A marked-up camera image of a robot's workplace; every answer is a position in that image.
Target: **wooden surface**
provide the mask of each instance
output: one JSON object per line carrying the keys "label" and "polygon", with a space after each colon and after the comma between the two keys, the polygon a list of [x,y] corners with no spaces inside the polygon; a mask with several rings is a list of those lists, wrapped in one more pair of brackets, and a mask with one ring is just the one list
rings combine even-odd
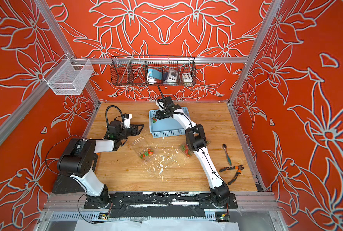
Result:
{"label": "wooden surface", "polygon": [[[157,109],[153,102],[102,103],[88,138],[103,138],[106,131],[104,113],[109,105],[116,105],[123,113],[132,114],[132,124],[145,125],[139,136],[129,137],[118,151],[100,154],[95,172],[109,191],[209,191],[206,175],[196,156],[187,157],[179,150],[179,146],[185,142],[184,135],[156,139],[152,137],[148,112]],[[243,164],[245,167],[237,181],[229,185],[230,191],[257,191],[226,103],[179,105],[187,107],[191,119],[204,126],[206,138],[211,142],[208,151],[216,169],[229,166],[222,148],[223,143],[228,146],[232,165]],[[118,115],[118,110],[111,108],[108,113],[109,122]],[[140,136],[155,147],[154,156],[146,163],[141,161],[130,146]],[[220,176],[228,182],[235,173],[235,170],[227,170],[220,173]]]}

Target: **blue container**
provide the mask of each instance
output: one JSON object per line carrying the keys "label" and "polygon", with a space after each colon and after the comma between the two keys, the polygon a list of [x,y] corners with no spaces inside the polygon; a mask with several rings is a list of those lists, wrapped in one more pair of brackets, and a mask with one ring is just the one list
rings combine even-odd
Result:
{"label": "blue container", "polygon": [[[186,107],[182,107],[184,113],[189,117],[190,113]],[[150,133],[154,138],[185,135],[185,130],[178,121],[171,118],[157,120],[152,123],[152,118],[155,117],[158,110],[148,112],[148,122],[150,123]]]}

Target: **wire cutters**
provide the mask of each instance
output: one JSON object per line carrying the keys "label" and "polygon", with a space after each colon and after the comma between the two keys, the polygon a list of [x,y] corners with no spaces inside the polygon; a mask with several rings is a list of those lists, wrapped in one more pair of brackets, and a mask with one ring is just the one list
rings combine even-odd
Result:
{"label": "wire cutters", "polygon": [[245,167],[243,167],[243,165],[240,164],[239,166],[224,167],[219,170],[219,172],[221,173],[221,172],[224,172],[225,170],[234,170],[234,169],[238,169],[238,170],[236,174],[234,175],[233,179],[230,182],[228,182],[229,185],[233,184],[237,180],[238,176],[241,174],[242,170],[245,169]]}

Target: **wire basket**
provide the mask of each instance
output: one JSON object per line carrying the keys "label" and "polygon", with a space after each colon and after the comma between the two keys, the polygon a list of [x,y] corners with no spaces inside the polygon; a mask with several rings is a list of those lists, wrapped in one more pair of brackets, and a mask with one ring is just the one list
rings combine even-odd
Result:
{"label": "wire basket", "polygon": [[[151,85],[147,80],[148,68],[156,69],[164,74],[173,69],[178,72],[175,83],[166,83],[156,79],[154,86],[193,86],[196,84],[196,65],[194,57],[135,55],[111,57],[111,83],[115,86],[146,86]],[[192,82],[183,82],[183,73],[189,72]]]}
{"label": "wire basket", "polygon": [[57,73],[47,81],[56,95],[80,95],[93,73],[90,60],[84,65],[72,65],[67,59]]}

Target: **floral pattern wall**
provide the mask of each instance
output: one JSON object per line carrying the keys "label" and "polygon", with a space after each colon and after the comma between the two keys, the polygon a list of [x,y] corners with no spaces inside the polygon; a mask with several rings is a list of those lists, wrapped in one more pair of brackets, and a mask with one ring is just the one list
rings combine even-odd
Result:
{"label": "floral pattern wall", "polygon": [[343,0],[285,0],[234,110],[290,230],[343,230]]}
{"label": "floral pattern wall", "polygon": [[[270,0],[47,0],[78,58],[131,55],[247,56]],[[195,86],[163,89],[177,100],[227,100],[243,64],[197,65]],[[114,86],[96,65],[91,84],[102,101],[154,100],[154,86]]]}
{"label": "floral pattern wall", "polygon": [[[0,0],[0,125],[30,95],[63,51],[30,0]],[[39,100],[0,146],[0,230],[33,230],[56,175],[44,163],[48,150],[70,135],[82,135],[95,109],[80,96]],[[53,149],[54,169],[65,145]]]}
{"label": "floral pattern wall", "polygon": [[32,0],[0,0],[0,125],[62,55]]}

